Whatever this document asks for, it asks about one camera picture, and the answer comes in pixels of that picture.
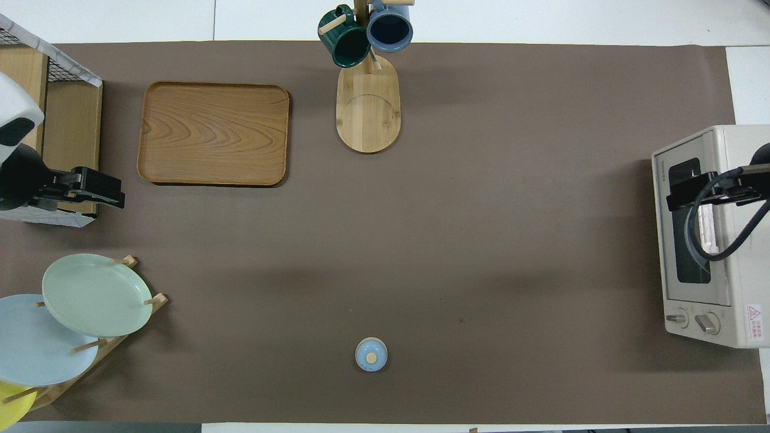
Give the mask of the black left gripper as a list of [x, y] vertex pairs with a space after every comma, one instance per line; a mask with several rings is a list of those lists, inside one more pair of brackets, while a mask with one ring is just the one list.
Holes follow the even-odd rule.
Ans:
[[88, 167], [75, 167], [69, 172], [52, 170], [52, 181], [37, 192], [37, 203], [53, 210], [59, 203], [94, 203], [124, 209], [126, 194], [122, 181]]

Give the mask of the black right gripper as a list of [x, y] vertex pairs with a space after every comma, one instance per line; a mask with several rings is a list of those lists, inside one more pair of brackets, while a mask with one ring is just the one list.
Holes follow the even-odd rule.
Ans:
[[668, 210], [674, 212], [690, 208], [704, 189], [706, 192], [701, 205], [734, 203], [737, 206], [745, 206], [762, 200], [762, 171], [743, 171], [709, 186], [710, 181], [718, 176], [719, 173], [710, 171], [671, 185], [670, 194], [666, 197]]

